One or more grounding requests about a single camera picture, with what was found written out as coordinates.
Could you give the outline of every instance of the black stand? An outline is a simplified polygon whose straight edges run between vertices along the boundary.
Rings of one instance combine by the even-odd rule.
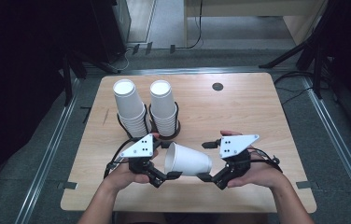
[[[279,63],[285,61],[286,59],[294,56],[301,50],[303,50],[299,60],[297,61],[297,68],[299,70],[306,70],[312,60],[315,60],[315,69],[314,69],[314,76],[313,76],[313,91],[315,92],[316,96],[321,99],[320,94],[320,79],[321,79],[321,67],[325,55],[325,49],[329,43],[330,36],[334,35],[333,30],[336,30],[334,27],[337,22],[337,18],[334,16],[334,12],[338,10],[338,3],[339,0],[330,0],[328,1],[327,8],[321,17],[320,22],[318,23],[317,27],[313,31],[313,33],[300,45],[296,46],[295,48],[287,51],[280,57],[274,59],[273,61],[259,65],[259,68],[273,68]]]
[[[110,67],[107,67],[101,63],[95,62],[93,59],[87,55],[73,51],[65,53],[63,56],[63,77],[64,77],[64,90],[65,90],[65,103],[64,106],[68,106],[72,97],[73,90],[71,84],[71,75],[70,69],[72,68],[77,78],[86,78],[87,71],[83,66],[82,62],[88,62],[93,64],[95,67],[105,71],[108,74],[117,74],[119,71],[116,71]]]

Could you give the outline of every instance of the tripod leg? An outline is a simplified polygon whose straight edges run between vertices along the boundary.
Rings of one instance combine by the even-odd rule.
[[[300,71],[306,71],[310,64],[312,63],[313,59],[316,56],[317,52],[317,44],[312,43],[312,45],[306,46],[306,49],[302,52],[300,58],[297,61],[297,68]]]
[[[298,53],[299,51],[303,50],[306,45],[307,45],[307,41],[302,42],[300,45],[296,46],[295,48],[287,51],[286,53],[284,53],[283,55],[281,55],[280,57],[274,59],[273,61],[266,63],[266,64],[262,64],[259,65],[259,68],[273,68],[276,65],[280,64],[281,62],[287,60],[288,58],[294,56],[296,53]]]

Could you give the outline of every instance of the white paper cup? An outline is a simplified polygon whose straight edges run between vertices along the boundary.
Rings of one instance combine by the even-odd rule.
[[[176,111],[172,87],[165,80],[154,81],[150,86],[151,113],[160,119],[171,117]]]
[[[194,149],[172,143],[167,149],[164,160],[164,172],[182,172],[182,175],[196,176],[200,173],[209,174],[211,171],[211,158]]]
[[[152,119],[155,122],[155,126],[158,130],[158,133],[161,136],[171,136],[176,132],[175,126],[178,128],[178,119],[176,119],[176,112],[167,119],[157,118],[154,114],[152,114]]]
[[[132,137],[143,137],[152,130],[148,115],[145,116],[145,109],[142,114],[134,119],[125,119],[121,115],[119,115],[119,118]]]
[[[113,87],[118,113],[125,119],[134,119],[144,111],[144,103],[129,79],[121,79]]]

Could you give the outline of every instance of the wooden table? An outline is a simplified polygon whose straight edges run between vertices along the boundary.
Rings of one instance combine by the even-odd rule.
[[[103,179],[106,164],[127,140],[116,119],[112,91],[113,84],[122,78],[134,82],[147,105],[150,84],[159,79],[170,82],[182,124],[181,133],[174,141],[211,156],[211,175],[221,170],[225,161],[219,157],[219,149],[206,150],[201,143],[219,139],[219,130],[259,134],[260,140],[253,146],[280,159],[284,174],[307,211],[315,212],[312,191],[296,187],[296,182],[307,180],[306,175],[272,78],[266,73],[104,77],[68,179],[76,182],[77,188],[64,191],[62,209],[86,209]],[[217,82],[223,85],[222,91],[213,90],[212,85]],[[155,167],[164,171],[166,150],[159,148],[159,151]],[[272,193],[264,187],[247,185],[220,190],[197,177],[181,176],[164,182],[158,189],[149,184],[131,184],[119,193],[115,211],[273,213],[276,209]]]

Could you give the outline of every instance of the stack of paper cups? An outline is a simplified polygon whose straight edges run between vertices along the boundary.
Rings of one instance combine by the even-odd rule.
[[[176,131],[176,104],[170,83],[157,80],[150,86],[150,113],[161,136],[171,136]]]
[[[151,125],[140,95],[129,79],[121,79],[113,87],[120,121],[132,137],[150,133]]]

